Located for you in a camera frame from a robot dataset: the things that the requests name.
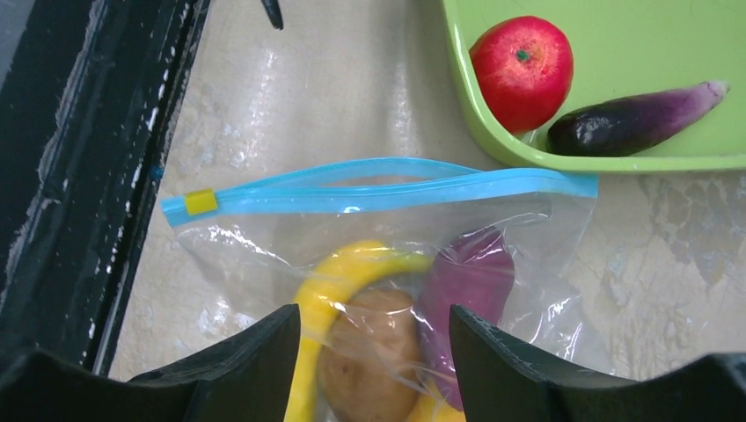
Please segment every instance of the fruit stem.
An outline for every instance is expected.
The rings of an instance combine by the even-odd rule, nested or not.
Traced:
[[[526,50],[518,50],[516,52],[516,57],[521,62],[525,62],[525,61],[529,60],[529,54],[526,53]]]

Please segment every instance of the eggplant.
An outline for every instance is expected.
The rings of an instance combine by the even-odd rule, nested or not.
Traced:
[[[422,354],[443,376],[434,381],[441,396],[463,411],[450,351],[450,306],[464,305],[492,324],[500,322],[516,279],[502,232],[486,227],[464,233],[438,252],[414,306]]]
[[[561,156],[629,156],[702,119],[728,91],[729,83],[713,80],[583,107],[554,122],[547,150]]]

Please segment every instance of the black object tip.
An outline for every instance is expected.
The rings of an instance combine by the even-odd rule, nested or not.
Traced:
[[[285,25],[282,23],[279,0],[261,0],[261,3],[264,5],[264,10],[267,11],[269,22],[272,23],[274,29],[282,30]]]

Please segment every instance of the ziplock bag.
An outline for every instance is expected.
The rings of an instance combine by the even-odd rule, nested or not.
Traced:
[[[597,188],[596,176],[392,157],[197,191],[163,210],[235,310],[261,318],[300,305],[285,420],[463,420],[448,337],[454,303],[613,372],[579,294],[560,278]]]

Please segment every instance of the brown potato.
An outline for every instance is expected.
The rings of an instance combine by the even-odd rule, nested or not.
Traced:
[[[395,289],[354,297],[332,326],[318,357],[318,385],[340,422],[403,422],[418,392],[421,361],[413,299]]]

